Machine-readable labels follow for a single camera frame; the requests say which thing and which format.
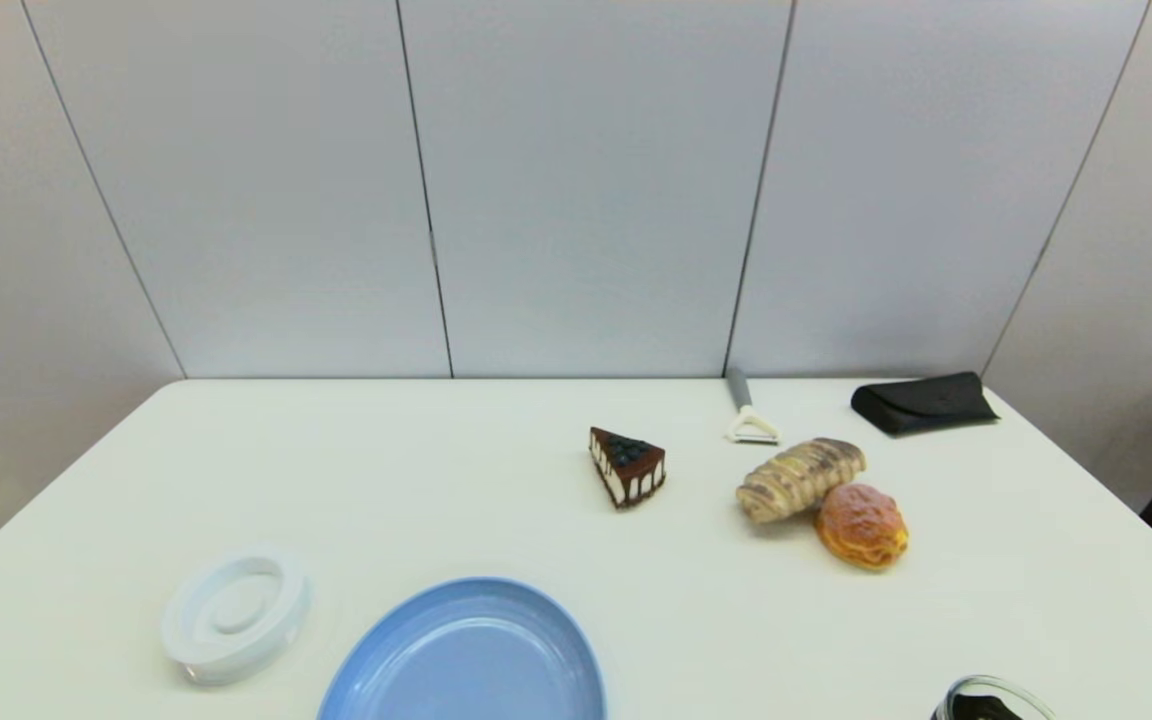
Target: toy food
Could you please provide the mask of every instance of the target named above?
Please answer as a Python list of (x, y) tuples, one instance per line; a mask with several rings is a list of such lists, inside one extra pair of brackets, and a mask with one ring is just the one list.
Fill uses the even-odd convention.
[(799, 442), (763, 462), (736, 488), (741, 509), (755, 523), (785, 520), (813, 506), (829, 488), (865, 469), (865, 454), (841, 439)]
[(824, 497), (817, 536), (829, 552), (869, 570), (887, 568), (909, 547), (909, 530), (896, 501), (859, 483)]
[(664, 450), (654, 445), (590, 429), (589, 452), (617, 510), (643, 502), (664, 484)]

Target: golden bun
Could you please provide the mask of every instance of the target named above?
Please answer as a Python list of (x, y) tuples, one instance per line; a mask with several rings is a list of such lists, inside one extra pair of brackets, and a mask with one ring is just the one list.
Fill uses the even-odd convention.
[(867, 484), (832, 488), (814, 528), (829, 552), (867, 570), (890, 568), (909, 547), (909, 530), (896, 501)]

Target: croissant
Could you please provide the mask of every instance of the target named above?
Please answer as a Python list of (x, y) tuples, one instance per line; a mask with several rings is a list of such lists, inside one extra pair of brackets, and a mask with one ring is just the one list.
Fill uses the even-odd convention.
[(859, 447), (816, 438), (758, 465), (736, 488), (736, 498), (755, 523), (772, 523), (812, 507), (829, 488), (850, 483), (864, 469)]

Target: peeler handle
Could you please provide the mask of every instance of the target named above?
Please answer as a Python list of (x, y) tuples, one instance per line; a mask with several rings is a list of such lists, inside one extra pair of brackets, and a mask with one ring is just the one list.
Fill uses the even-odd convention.
[(732, 392), (732, 402), (735, 402), (737, 410), (755, 404), (753, 400), (749, 397), (749, 382), (746, 382), (745, 373), (742, 373), (740, 367), (727, 367), (727, 389)]

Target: jar lid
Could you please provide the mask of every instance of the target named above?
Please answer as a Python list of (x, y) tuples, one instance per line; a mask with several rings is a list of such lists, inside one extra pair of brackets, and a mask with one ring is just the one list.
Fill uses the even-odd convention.
[(274, 547), (248, 548), (177, 588), (162, 613), (162, 646), (195, 683), (229, 684), (273, 662), (308, 609), (298, 562)]

